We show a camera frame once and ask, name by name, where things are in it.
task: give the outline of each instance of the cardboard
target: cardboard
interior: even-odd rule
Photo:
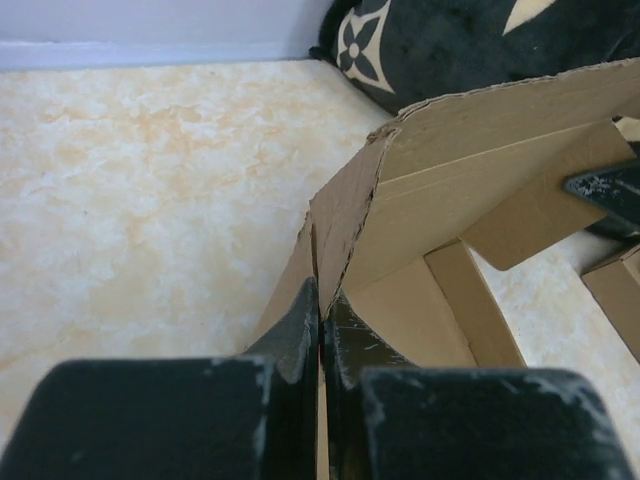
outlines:
[[[640,362],[640,245],[609,258],[582,280]]]
[[[458,238],[504,268],[599,218],[592,207],[561,198],[560,178],[627,157],[611,118],[637,113],[639,91],[636,59],[401,112],[311,201],[311,226],[298,237],[259,331],[313,274],[323,316],[342,288],[365,322],[420,365],[524,365]],[[541,188],[548,198],[536,203]],[[538,230],[530,228],[514,236],[512,248],[491,248],[505,234],[497,228],[501,216],[532,215],[538,225],[551,219],[544,234],[532,239]]]

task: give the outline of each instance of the marble floor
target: marble floor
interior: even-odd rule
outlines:
[[[0,449],[57,362],[244,348],[307,199],[387,119],[311,61],[0,75]],[[585,374],[640,471],[640,365],[576,273],[611,248],[479,263],[529,365]]]

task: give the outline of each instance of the beige floor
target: beige floor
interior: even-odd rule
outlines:
[[[307,199],[386,119],[316,62],[0,75],[0,448],[61,360],[242,349]],[[640,468],[640,365],[576,274],[608,248],[480,263],[529,364],[591,379]]]

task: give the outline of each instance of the open cardboard box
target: open cardboard box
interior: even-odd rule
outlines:
[[[311,201],[256,336],[315,276],[322,315],[342,288],[356,313],[420,366],[524,366],[467,245],[507,269],[603,218],[561,185],[633,158],[616,115],[640,115],[640,59],[402,111]],[[321,418],[321,478],[325,429]]]
[[[587,271],[582,280],[640,362],[640,245]]]

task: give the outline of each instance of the baseboard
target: baseboard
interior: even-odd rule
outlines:
[[[0,71],[229,63],[307,57],[309,45],[117,45],[0,42]]]

